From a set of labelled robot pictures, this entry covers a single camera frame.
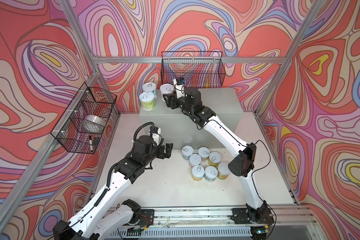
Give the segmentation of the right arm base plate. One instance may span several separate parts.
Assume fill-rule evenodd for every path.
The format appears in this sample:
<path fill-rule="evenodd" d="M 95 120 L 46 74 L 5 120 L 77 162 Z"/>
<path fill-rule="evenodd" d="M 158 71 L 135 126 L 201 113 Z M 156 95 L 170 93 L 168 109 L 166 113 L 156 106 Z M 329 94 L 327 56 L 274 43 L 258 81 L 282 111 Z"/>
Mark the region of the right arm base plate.
<path fill-rule="evenodd" d="M 229 216 L 235 224 L 263 224 L 271 225 L 275 222 L 274 215 L 270 208 L 261 211 L 248 210 L 247 208 L 233 208 L 232 214 Z"/>

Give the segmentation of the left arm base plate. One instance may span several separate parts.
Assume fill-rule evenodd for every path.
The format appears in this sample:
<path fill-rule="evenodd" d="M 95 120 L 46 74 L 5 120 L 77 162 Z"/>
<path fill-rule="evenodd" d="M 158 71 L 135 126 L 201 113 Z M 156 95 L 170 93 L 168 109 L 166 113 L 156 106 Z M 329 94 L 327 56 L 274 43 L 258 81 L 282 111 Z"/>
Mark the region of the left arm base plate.
<path fill-rule="evenodd" d="M 123 224 L 123 227 L 137 226 L 139 228 L 149 227 L 154 223 L 155 210 L 142 209 L 139 215 L 133 215 L 129 223 Z"/>

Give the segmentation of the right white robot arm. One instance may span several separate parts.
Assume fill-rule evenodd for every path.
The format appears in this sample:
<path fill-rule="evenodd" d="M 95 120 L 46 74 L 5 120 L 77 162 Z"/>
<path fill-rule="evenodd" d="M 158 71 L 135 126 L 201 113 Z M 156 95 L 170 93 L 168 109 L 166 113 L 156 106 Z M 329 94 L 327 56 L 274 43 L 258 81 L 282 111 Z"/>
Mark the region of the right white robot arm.
<path fill-rule="evenodd" d="M 212 134 L 233 156 L 228 164 L 230 172 L 240 180 L 246 196 L 245 222 L 259 223 L 264 219 L 269 205 L 263 200 L 254 176 L 257 146 L 248 144 L 234 134 L 209 107 L 204 106 L 198 88 L 188 87 L 175 93 L 163 94 L 170 109 L 180 109 L 200 129 Z"/>

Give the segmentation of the can green yellow label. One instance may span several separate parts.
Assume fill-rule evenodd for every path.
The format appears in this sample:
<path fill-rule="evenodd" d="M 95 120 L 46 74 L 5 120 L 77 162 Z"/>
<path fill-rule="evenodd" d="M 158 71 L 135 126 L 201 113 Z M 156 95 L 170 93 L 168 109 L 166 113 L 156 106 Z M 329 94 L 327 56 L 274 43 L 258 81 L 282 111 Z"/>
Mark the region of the can green yellow label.
<path fill-rule="evenodd" d="M 153 93 L 142 93 L 139 96 L 141 107 L 144 111 L 152 111 L 156 107 L 155 94 Z"/>

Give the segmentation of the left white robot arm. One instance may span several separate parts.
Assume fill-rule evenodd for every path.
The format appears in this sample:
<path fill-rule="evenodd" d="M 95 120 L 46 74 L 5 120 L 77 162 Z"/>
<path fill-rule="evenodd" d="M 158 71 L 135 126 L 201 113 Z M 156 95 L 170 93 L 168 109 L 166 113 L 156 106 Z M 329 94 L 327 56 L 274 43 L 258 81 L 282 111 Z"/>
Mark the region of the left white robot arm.
<path fill-rule="evenodd" d="M 107 215 L 109 208 L 146 170 L 155 159 L 169 159 L 173 144 L 164 144 L 159 128 L 148 122 L 134 133 L 133 147 L 119 162 L 113 164 L 101 190 L 68 221 L 60 220 L 53 228 L 53 240 L 103 240 L 125 224 L 136 224 L 141 206 L 128 199 Z"/>

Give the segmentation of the can red label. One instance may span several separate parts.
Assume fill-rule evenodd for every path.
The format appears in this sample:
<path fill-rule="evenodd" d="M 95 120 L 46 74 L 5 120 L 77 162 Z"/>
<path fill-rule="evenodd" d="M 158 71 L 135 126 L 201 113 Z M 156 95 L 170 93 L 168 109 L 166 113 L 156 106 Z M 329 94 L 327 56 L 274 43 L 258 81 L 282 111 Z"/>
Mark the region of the can red label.
<path fill-rule="evenodd" d="M 146 83 L 143 85 L 143 92 L 144 93 L 153 93 L 155 99 L 157 98 L 157 85 L 155 83 Z"/>

